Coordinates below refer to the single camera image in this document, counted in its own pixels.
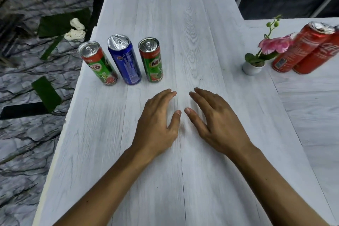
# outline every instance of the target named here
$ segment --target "pink flower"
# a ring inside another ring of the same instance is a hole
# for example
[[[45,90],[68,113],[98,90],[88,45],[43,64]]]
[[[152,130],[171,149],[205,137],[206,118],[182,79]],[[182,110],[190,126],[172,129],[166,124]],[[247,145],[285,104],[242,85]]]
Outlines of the pink flower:
[[[287,35],[283,38],[273,38],[271,40],[269,38],[265,38],[260,41],[259,48],[261,48],[263,54],[268,55],[274,51],[277,51],[278,53],[286,52],[292,44],[293,39],[291,38],[291,35]]]

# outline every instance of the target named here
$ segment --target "potted plant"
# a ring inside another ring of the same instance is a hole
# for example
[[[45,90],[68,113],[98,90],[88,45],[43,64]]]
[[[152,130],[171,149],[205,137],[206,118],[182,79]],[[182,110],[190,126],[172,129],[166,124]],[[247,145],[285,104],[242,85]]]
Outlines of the potted plant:
[[[266,26],[269,28],[269,33],[264,34],[264,39],[259,43],[259,52],[254,54],[247,53],[245,62],[242,65],[242,70],[245,74],[258,74],[265,65],[265,61],[275,58],[279,53],[285,52],[292,44],[293,40],[290,35],[283,38],[270,39],[272,31],[279,26],[281,15],[274,17],[273,22],[268,22]]]

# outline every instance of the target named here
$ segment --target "flower pot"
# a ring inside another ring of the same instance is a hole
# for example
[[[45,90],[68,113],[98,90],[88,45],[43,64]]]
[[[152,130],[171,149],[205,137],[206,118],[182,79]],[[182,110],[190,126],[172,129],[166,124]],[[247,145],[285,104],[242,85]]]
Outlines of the flower pot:
[[[244,62],[244,64],[242,65],[242,70],[247,75],[256,75],[260,73],[261,69],[264,68],[264,66],[265,64],[261,67],[256,67],[251,65],[249,62]]]

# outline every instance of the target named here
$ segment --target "shoe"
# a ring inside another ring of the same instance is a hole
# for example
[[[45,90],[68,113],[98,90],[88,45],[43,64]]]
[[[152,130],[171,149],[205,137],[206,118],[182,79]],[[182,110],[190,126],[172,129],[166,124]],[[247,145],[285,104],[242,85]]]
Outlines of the shoe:
[[[85,29],[85,26],[83,26],[83,24],[79,21],[78,18],[73,18],[71,21],[70,21],[70,25],[74,28],[77,29],[77,31],[81,31],[81,30],[84,30]]]
[[[65,39],[70,40],[81,40],[85,37],[86,32],[84,31],[76,31],[74,29],[71,29],[70,32],[66,33],[64,35]]]

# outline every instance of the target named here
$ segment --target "green can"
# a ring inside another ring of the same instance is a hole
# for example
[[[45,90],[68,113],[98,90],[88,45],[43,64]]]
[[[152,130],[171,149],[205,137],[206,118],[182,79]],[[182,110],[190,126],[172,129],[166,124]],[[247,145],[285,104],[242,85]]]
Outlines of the green can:
[[[84,42],[79,46],[78,51],[81,58],[103,83],[114,85],[117,82],[118,75],[98,42]]]
[[[164,74],[162,72],[159,41],[156,38],[145,38],[139,42],[138,48],[147,79],[150,82],[160,81]]]

